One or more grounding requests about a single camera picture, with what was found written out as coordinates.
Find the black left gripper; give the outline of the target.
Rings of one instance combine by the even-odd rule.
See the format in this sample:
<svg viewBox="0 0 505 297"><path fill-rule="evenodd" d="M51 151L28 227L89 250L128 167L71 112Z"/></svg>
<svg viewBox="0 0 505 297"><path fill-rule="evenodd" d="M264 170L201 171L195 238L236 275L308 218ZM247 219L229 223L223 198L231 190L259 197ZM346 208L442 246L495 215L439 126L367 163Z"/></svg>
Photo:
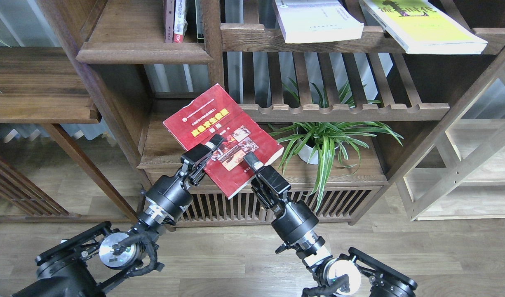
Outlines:
<svg viewBox="0 0 505 297"><path fill-rule="evenodd" d="M178 177L182 186L198 186L206 173L204 171L207 161L219 148L224 138L215 134L203 144L198 144L181 156L182 166L178 170Z"/></svg>

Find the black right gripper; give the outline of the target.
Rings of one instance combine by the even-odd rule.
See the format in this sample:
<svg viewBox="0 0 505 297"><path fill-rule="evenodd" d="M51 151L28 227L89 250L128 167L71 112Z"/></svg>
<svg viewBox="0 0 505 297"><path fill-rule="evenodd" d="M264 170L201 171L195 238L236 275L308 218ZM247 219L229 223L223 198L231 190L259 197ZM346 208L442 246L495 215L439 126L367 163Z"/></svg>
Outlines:
<svg viewBox="0 0 505 297"><path fill-rule="evenodd" d="M245 154L244 160L254 171L251 187L260 203L264 203L267 209L288 203L287 194L291 186L276 169L264 166L254 152Z"/></svg>

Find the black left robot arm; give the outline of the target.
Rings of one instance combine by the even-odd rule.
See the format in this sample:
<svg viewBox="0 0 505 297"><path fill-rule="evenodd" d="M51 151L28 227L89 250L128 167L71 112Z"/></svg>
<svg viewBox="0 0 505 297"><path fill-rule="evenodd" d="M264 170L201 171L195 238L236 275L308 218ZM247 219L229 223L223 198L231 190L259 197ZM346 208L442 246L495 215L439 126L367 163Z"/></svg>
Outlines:
<svg viewBox="0 0 505 297"><path fill-rule="evenodd" d="M191 205L190 186L205 176L207 161L222 143L216 134L181 156L173 176L161 176L145 193L149 206L128 231L102 222L41 253L36 258L37 281L16 297L104 297L124 280L161 271L156 243L162 226L174 226Z"/></svg>

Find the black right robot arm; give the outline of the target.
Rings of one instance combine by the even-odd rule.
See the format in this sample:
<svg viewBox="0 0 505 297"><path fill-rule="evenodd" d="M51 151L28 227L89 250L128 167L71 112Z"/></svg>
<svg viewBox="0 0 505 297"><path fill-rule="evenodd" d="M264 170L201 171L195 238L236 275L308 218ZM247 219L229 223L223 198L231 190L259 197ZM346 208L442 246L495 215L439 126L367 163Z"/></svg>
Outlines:
<svg viewBox="0 0 505 297"><path fill-rule="evenodd" d="M317 286L303 289L304 297L348 297L360 288L362 277L369 279L371 297L414 297L417 283L388 265L351 247L348 255L333 257L325 240L316 234L319 220L303 202L288 197L291 186L271 165L264 165L250 152L244 157L254 172L251 186L265 209L272 210L271 223L282 244L279 254L295 250Z"/></svg>

